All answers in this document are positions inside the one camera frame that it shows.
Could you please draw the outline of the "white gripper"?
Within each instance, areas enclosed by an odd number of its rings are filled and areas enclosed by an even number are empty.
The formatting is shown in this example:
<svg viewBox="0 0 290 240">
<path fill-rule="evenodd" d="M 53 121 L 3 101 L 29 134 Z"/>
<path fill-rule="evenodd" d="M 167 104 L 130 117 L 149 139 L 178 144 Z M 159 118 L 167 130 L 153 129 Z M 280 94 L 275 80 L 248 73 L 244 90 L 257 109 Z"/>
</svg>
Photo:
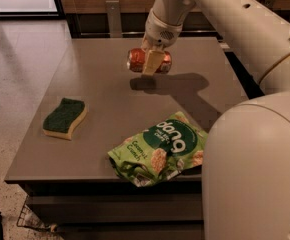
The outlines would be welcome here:
<svg viewBox="0 0 290 240">
<path fill-rule="evenodd" d="M 183 28 L 184 17 L 177 17 L 175 22 L 161 19 L 154 11 L 150 10 L 145 23 L 145 33 L 141 49 L 145 52 L 145 62 L 142 74 L 153 76 L 164 61 L 165 50 L 173 45 Z"/>
</svg>

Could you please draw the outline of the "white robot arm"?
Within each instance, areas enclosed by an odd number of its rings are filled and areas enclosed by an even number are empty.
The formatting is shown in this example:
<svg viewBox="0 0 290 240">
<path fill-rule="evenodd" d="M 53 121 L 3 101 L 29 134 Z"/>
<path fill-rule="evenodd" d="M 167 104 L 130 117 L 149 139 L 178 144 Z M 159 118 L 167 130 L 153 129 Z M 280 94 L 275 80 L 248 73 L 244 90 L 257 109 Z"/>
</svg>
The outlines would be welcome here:
<svg viewBox="0 0 290 240">
<path fill-rule="evenodd" d="M 290 240 L 290 23 L 256 0 L 155 0 L 144 74 L 199 7 L 259 84 L 213 125 L 202 166 L 205 240 Z"/>
</svg>

